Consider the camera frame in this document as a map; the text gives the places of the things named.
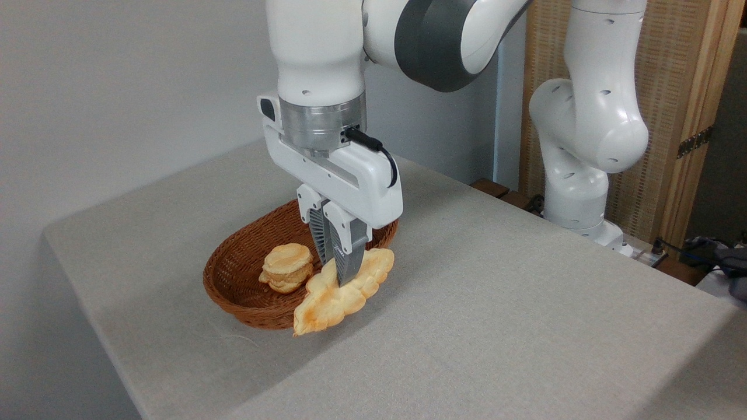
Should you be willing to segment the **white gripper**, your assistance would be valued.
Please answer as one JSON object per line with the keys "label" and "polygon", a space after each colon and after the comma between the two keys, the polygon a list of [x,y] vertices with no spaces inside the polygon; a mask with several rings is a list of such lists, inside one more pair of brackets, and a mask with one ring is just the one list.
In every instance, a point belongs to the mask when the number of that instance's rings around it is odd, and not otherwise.
{"label": "white gripper", "polygon": [[301,219],[321,265],[334,261],[339,287],[362,266],[369,226],[380,229],[403,212],[401,185],[390,182],[390,160],[345,138],[347,128],[366,128],[365,105],[364,94],[323,107],[258,97],[270,157],[304,183],[296,190]]}

